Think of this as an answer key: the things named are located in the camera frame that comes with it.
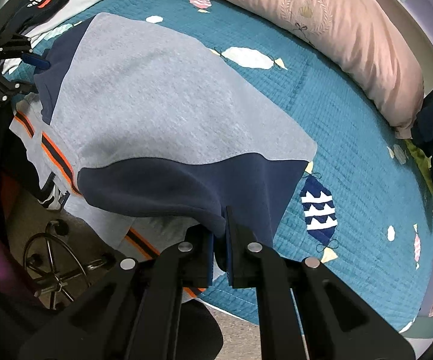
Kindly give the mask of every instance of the metal bolt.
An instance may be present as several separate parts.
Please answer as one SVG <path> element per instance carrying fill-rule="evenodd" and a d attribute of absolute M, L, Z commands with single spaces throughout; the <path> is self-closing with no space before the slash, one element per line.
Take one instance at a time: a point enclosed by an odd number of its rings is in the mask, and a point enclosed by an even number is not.
<path fill-rule="evenodd" d="M 120 262 L 120 268 L 128 271 L 129 269 L 133 269 L 136 265 L 136 261 L 134 259 L 124 259 Z"/>
<path fill-rule="evenodd" d="M 309 268 L 318 268 L 320 266 L 320 260 L 316 257 L 307 257 L 305 259 L 305 265 Z"/>
<path fill-rule="evenodd" d="M 182 252 L 187 252 L 193 249 L 193 245 L 189 242 L 180 242 L 178 244 L 178 250 Z"/>
<path fill-rule="evenodd" d="M 258 252 L 261 252 L 263 250 L 263 246 L 261 246 L 261 244 L 259 242 L 250 242 L 247 245 L 247 249 L 249 251 L 252 251 L 253 253 L 258 253 Z"/>

